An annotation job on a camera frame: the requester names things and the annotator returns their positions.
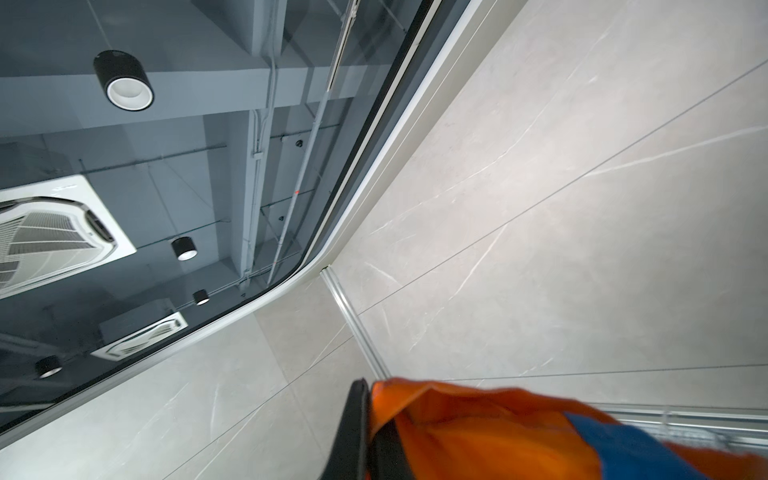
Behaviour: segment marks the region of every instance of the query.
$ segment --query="light fixture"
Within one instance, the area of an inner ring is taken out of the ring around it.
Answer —
[[[134,57],[120,50],[104,50],[94,58],[94,70],[107,99],[123,110],[149,108],[154,92],[144,67]]]
[[[179,261],[183,262],[197,255],[197,248],[195,248],[194,242],[189,237],[179,237],[170,242],[170,246],[173,247],[176,258]]]
[[[54,373],[58,373],[62,368],[63,367],[61,366],[61,362],[58,361],[58,357],[56,355],[47,356],[35,363],[35,371],[38,373],[38,377],[41,379],[48,378]]]
[[[202,305],[203,303],[208,303],[208,300],[210,300],[210,297],[208,296],[208,292],[205,290],[198,290],[197,292],[192,294],[192,298],[194,298],[194,302],[196,305]]]

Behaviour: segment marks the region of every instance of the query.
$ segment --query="marble vein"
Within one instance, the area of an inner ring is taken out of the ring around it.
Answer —
[[[392,338],[392,330],[389,329],[389,319],[386,317],[386,310],[382,306],[382,314],[384,315],[384,326],[386,327],[387,335]]]
[[[366,262],[366,265],[367,265],[367,266],[370,266],[370,267],[371,267],[371,268],[373,268],[375,271],[377,271],[377,272],[381,273],[381,274],[382,274],[382,275],[383,275],[385,278],[387,278],[387,279],[391,280],[391,281],[392,281],[392,282],[394,282],[394,283],[397,283],[397,285],[398,285],[398,286],[402,286],[402,284],[401,284],[400,282],[398,282],[398,281],[395,279],[395,277],[394,277],[394,276],[392,276],[392,275],[389,275],[387,272],[385,272],[384,270],[381,270],[381,269],[380,269],[380,268],[378,268],[376,265],[372,265],[371,263],[368,263],[368,262]]]
[[[456,290],[456,292],[455,292],[453,295],[451,295],[451,297],[450,297],[450,298],[448,298],[448,301],[451,301],[451,299],[452,299],[454,296],[457,296],[457,295],[458,295],[458,293],[462,291],[462,288],[464,288],[464,285],[466,285],[467,281],[469,280],[469,277],[471,277],[471,276],[472,276],[472,274],[475,272],[475,270],[477,270],[477,268],[478,268],[478,266],[480,265],[480,263],[482,263],[482,261],[483,261],[483,260],[485,259],[485,257],[488,255],[488,253],[490,253],[490,251],[491,251],[491,250],[493,249],[493,247],[496,245],[496,242],[498,242],[498,239],[499,239],[499,238],[502,236],[502,234],[504,233],[504,230],[506,230],[506,229],[507,229],[507,225],[509,225],[509,223],[505,223],[505,225],[502,227],[502,229],[498,231],[498,235],[496,235],[496,238],[495,238],[495,239],[493,239],[493,241],[491,242],[491,244],[490,244],[490,245],[488,245],[488,248],[487,248],[487,249],[485,249],[485,252],[482,254],[482,256],[480,257],[480,259],[479,259],[479,260],[478,260],[478,261],[475,263],[475,265],[474,265],[474,266],[472,266],[472,269],[469,271],[469,275],[467,275],[467,277],[464,279],[464,281],[462,282],[462,284],[458,286],[458,289]]]
[[[397,245],[398,243],[400,243],[400,242],[402,242],[402,241],[404,241],[404,240],[407,240],[407,239],[409,239],[409,238],[413,238],[413,237],[415,237],[415,236],[416,236],[416,234],[414,233],[413,235],[408,235],[407,237],[401,238],[400,240],[397,240],[395,243],[393,243],[393,244],[392,244],[392,247],[394,247],[395,245]]]
[[[214,404],[210,407],[210,425],[208,426],[208,433],[210,435],[210,441],[214,440],[214,422],[216,421],[216,407],[219,402],[219,388],[220,383],[216,384],[216,390],[214,391]]]
[[[333,336],[331,341],[328,342],[328,345],[326,345],[325,348],[323,348],[323,350],[320,351],[320,354],[317,356],[317,358],[315,358],[315,360],[312,362],[312,364],[310,364],[310,368],[315,366],[315,363],[317,363],[317,361],[320,360],[320,357],[322,357],[323,354],[326,352],[326,350],[328,350],[328,347],[331,346],[331,343],[333,343],[333,340],[335,340],[336,337],[339,336],[339,334],[344,330],[345,326],[346,326],[346,323],[341,325],[341,328],[339,329],[338,332],[336,332],[336,335]]]
[[[756,127],[742,128],[741,130],[732,131],[729,134],[719,135],[717,137],[712,137],[712,138],[709,138],[709,139],[707,139],[705,141],[700,141],[698,143],[687,145],[685,147],[680,147],[680,148],[676,148],[674,150],[665,151],[665,152],[663,152],[661,154],[654,155],[653,157],[645,157],[645,158],[641,158],[640,160],[635,160],[635,161],[627,162],[626,164],[617,165],[615,167],[603,168],[601,170],[596,170],[596,171],[593,171],[593,172],[590,172],[590,173],[586,174],[585,177],[594,177],[595,175],[602,175],[602,174],[606,174],[608,172],[612,172],[612,171],[616,171],[616,170],[621,170],[623,168],[629,168],[629,167],[634,167],[636,165],[647,164],[647,163],[650,163],[652,161],[659,160],[661,158],[672,157],[674,155],[680,154],[680,153],[682,153],[684,151],[688,151],[688,150],[691,150],[691,149],[694,149],[694,148],[699,148],[699,147],[704,147],[706,145],[716,144],[716,143],[721,142],[721,141],[730,140],[731,138],[737,138],[737,137],[742,137],[743,135],[755,134],[757,132],[761,132],[761,131],[765,131],[765,130],[768,130],[768,125],[758,125]]]
[[[599,44],[601,41],[603,41],[603,40],[604,40],[604,39],[605,39],[605,38],[608,36],[608,33],[609,33],[609,32],[611,31],[611,29],[614,27],[614,25],[616,24],[616,21],[618,20],[618,18],[621,16],[621,11],[622,11],[624,8],[626,8],[626,7],[627,7],[627,6],[628,6],[630,3],[631,3],[631,0],[627,0],[627,2],[625,2],[625,4],[624,4],[624,7],[622,7],[622,9],[620,9],[620,10],[619,10],[619,12],[617,12],[617,13],[616,13],[616,15],[614,15],[614,17],[611,19],[611,23],[608,25],[608,27],[607,27],[607,28],[606,28],[606,29],[603,31],[603,33],[602,33],[602,34],[601,34],[601,35],[598,37],[598,39],[594,41],[594,43],[593,43],[593,44],[592,44],[592,46],[589,48],[589,50],[587,51],[587,53],[586,53],[586,54],[584,54],[584,57],[583,57],[583,58],[582,58],[582,59],[581,59],[581,60],[578,62],[578,64],[576,64],[576,66],[575,66],[575,67],[574,67],[574,69],[571,71],[571,73],[570,73],[570,74],[569,74],[569,75],[566,77],[566,79],[564,79],[564,80],[563,80],[563,81],[560,83],[560,85],[558,86],[557,90],[555,90],[554,94],[553,94],[553,95],[552,95],[552,96],[549,98],[549,100],[548,100],[548,101],[547,101],[547,103],[544,105],[544,107],[543,107],[543,108],[542,108],[542,109],[541,109],[541,110],[538,112],[538,114],[537,114],[537,115],[534,117],[533,121],[532,121],[532,122],[531,122],[531,123],[530,123],[530,124],[529,124],[529,125],[528,125],[528,126],[525,128],[525,130],[523,130],[523,133],[522,133],[522,134],[520,134],[520,135],[518,136],[518,138],[517,138],[517,139],[516,139],[516,140],[515,140],[515,141],[512,143],[512,145],[510,145],[509,147],[507,147],[507,149],[506,149],[506,150],[504,150],[504,152],[503,152],[501,155],[499,155],[498,157],[496,157],[496,159],[495,159],[495,160],[493,160],[491,163],[489,163],[489,164],[485,165],[485,166],[484,166],[483,168],[481,168],[480,170],[477,170],[475,173],[473,173],[473,174],[470,174],[469,176],[467,176],[467,177],[465,177],[465,178],[461,179],[460,181],[458,181],[458,182],[456,182],[455,184],[451,185],[450,187],[446,188],[446,189],[445,189],[445,190],[443,190],[442,192],[440,192],[440,193],[436,194],[436,195],[435,195],[435,196],[433,196],[433,197],[430,197],[430,198],[428,198],[427,200],[424,200],[424,201],[418,202],[418,203],[417,203],[416,205],[414,205],[413,207],[410,207],[408,210],[406,210],[406,211],[402,212],[401,214],[398,214],[396,217],[394,217],[394,218],[392,218],[391,220],[389,220],[389,221],[387,221],[386,223],[384,223],[384,224],[383,224],[381,227],[379,227],[379,228],[377,228],[377,229],[373,230],[372,232],[368,233],[368,235],[369,235],[369,236],[370,236],[370,235],[373,235],[374,233],[376,233],[376,232],[379,232],[380,230],[383,230],[383,229],[387,228],[388,226],[392,225],[392,223],[396,222],[397,220],[400,220],[400,219],[402,219],[402,218],[403,218],[405,215],[407,215],[407,214],[408,214],[408,213],[410,213],[411,211],[415,210],[416,208],[418,208],[418,207],[421,207],[423,204],[425,204],[425,203],[427,203],[427,202],[430,202],[430,201],[432,201],[432,200],[435,200],[435,199],[437,199],[437,198],[438,198],[438,197],[440,197],[441,195],[443,195],[443,194],[445,194],[445,193],[447,193],[447,192],[449,192],[449,191],[453,190],[454,188],[458,187],[459,185],[461,185],[461,184],[465,183],[467,180],[470,180],[470,179],[472,179],[473,177],[476,177],[477,175],[481,174],[482,172],[484,172],[485,170],[489,169],[489,168],[490,168],[490,167],[492,167],[493,165],[497,164],[497,163],[498,163],[498,162],[499,162],[499,161],[500,161],[502,158],[506,157],[506,156],[507,156],[507,154],[508,154],[510,151],[512,151],[512,149],[514,149],[514,148],[515,148],[515,147],[516,147],[516,146],[517,146],[517,145],[520,143],[520,141],[521,141],[521,140],[522,140],[522,139],[525,137],[525,135],[526,135],[526,134],[528,134],[528,132],[529,132],[529,131],[530,131],[530,130],[531,130],[531,129],[532,129],[532,128],[533,128],[533,127],[536,125],[536,123],[538,122],[538,119],[539,119],[539,118],[541,118],[541,116],[542,116],[542,115],[543,115],[543,114],[544,114],[544,113],[547,111],[547,109],[548,109],[548,108],[549,108],[549,106],[552,104],[552,102],[555,100],[555,98],[557,98],[557,97],[558,97],[558,95],[559,95],[559,94],[562,92],[562,90],[563,90],[563,87],[565,86],[565,84],[566,84],[566,83],[568,83],[568,81],[569,81],[569,80],[571,80],[571,78],[573,78],[574,74],[575,74],[575,73],[576,73],[576,72],[577,72],[577,71],[578,71],[578,70],[581,68],[581,66],[584,64],[584,62],[587,60],[587,58],[589,58],[589,56],[591,55],[591,53],[592,53],[592,51],[594,50],[594,48],[595,48],[595,47],[596,47],[596,46],[597,46],[597,45],[598,45],[598,44]]]
[[[428,321],[428,322],[427,322],[427,323],[424,325],[424,330],[423,330],[423,331],[422,331],[422,332],[419,334],[419,337],[416,339],[416,341],[413,343],[413,345],[411,345],[411,348],[409,348],[409,349],[408,349],[408,351],[409,351],[409,352],[410,352],[411,350],[413,350],[413,348],[414,348],[416,345],[418,345],[418,344],[419,344],[419,342],[421,342],[421,341],[422,341],[422,339],[424,338],[424,335],[426,335],[426,334],[427,334],[427,330],[429,330],[429,327],[432,325],[432,322],[434,322],[434,321],[435,321],[435,319],[437,318],[437,315],[439,315],[439,314],[440,314],[440,312],[442,312],[444,309],[445,309],[445,306],[441,306],[441,307],[440,307],[440,308],[437,310],[437,312],[435,312],[435,315],[432,315],[432,318],[431,318],[431,319],[429,319],[429,321]]]
[[[241,426],[241,427],[240,427],[240,430],[237,430],[237,432],[236,432],[234,435],[232,435],[232,438],[231,438],[231,439],[229,439],[229,440],[227,441],[227,443],[225,443],[225,444],[224,444],[224,446],[223,446],[223,447],[221,447],[221,450],[219,450],[219,451],[216,453],[216,455],[214,455],[214,457],[213,457],[213,458],[212,458],[212,459],[211,459],[211,460],[210,460],[210,461],[209,461],[209,462],[208,462],[208,463],[207,463],[207,464],[206,464],[206,465],[203,467],[203,469],[202,469],[202,470],[200,470],[200,473],[198,473],[198,474],[197,474],[197,476],[194,478],[194,480],[198,480],[198,479],[200,478],[200,476],[201,476],[203,473],[205,473],[205,471],[206,471],[206,470],[208,470],[208,467],[210,467],[210,464],[214,463],[214,460],[216,460],[217,458],[219,458],[219,455],[221,455],[221,452],[223,452],[223,451],[224,451],[224,449],[226,449],[226,448],[227,448],[227,447],[230,445],[230,443],[232,443],[232,441],[233,441],[234,439],[236,439],[236,438],[237,438],[237,436],[240,434],[240,432],[242,432],[242,431],[243,431],[243,429],[245,429],[245,428],[248,426],[248,424],[250,423],[250,421],[251,421],[251,420],[253,420],[253,417],[255,417],[255,416],[256,416],[256,414],[259,412],[259,410],[261,410],[261,408],[262,408],[262,407],[259,407],[258,409],[256,409],[256,411],[255,411],[254,413],[252,413],[252,414],[251,414],[250,418],[249,418],[248,420],[246,420],[246,421],[245,421],[245,423],[243,424],[243,426]]]
[[[136,435],[134,435],[134,437],[125,445],[125,447],[120,451],[120,453],[118,453],[117,457],[112,462],[110,462],[109,466],[104,469],[104,471],[101,473],[101,475],[98,476],[98,478],[103,478],[105,475],[112,472],[112,469],[116,466],[117,463],[121,461],[122,463],[120,463],[120,465],[125,465],[127,463],[127,457],[130,455],[130,452],[134,446],[134,443],[139,438],[139,436],[145,430],[147,430],[150,426],[152,426],[160,418],[160,416],[167,411],[168,406],[170,406],[170,404],[176,400],[179,394],[181,394],[189,384],[190,384],[189,382],[185,383],[184,386],[181,387],[178,392],[176,392],[176,395],[172,396],[170,400],[165,402],[165,405],[161,406],[160,409],[157,410],[149,420],[147,420],[147,423],[144,423],[144,425],[138,430],[138,432],[136,432]]]

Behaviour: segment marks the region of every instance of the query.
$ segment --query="air conditioner grille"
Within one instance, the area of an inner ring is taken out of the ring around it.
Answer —
[[[18,268],[18,262],[0,262],[0,272],[14,272]]]
[[[92,262],[104,250],[66,215],[31,211],[0,224],[0,288],[39,281]]]
[[[49,212],[31,212],[24,220],[25,227],[56,228],[59,230],[72,230],[72,222],[66,215],[51,214]]]
[[[91,355],[113,361],[122,360],[185,328],[187,328],[187,322],[181,313],[172,313],[136,333],[91,352]]]
[[[8,255],[25,255],[27,253],[58,252],[59,250],[83,250],[95,248],[85,242],[30,242],[11,243]]]
[[[55,228],[21,227],[13,237],[13,243],[23,242],[85,242],[85,238],[72,230]]]

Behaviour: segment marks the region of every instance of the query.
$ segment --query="gray marble wall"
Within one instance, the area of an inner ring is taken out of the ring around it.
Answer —
[[[333,264],[392,372],[768,408],[767,25],[529,1]]]
[[[0,478],[315,479],[362,376],[318,278],[0,450]]]

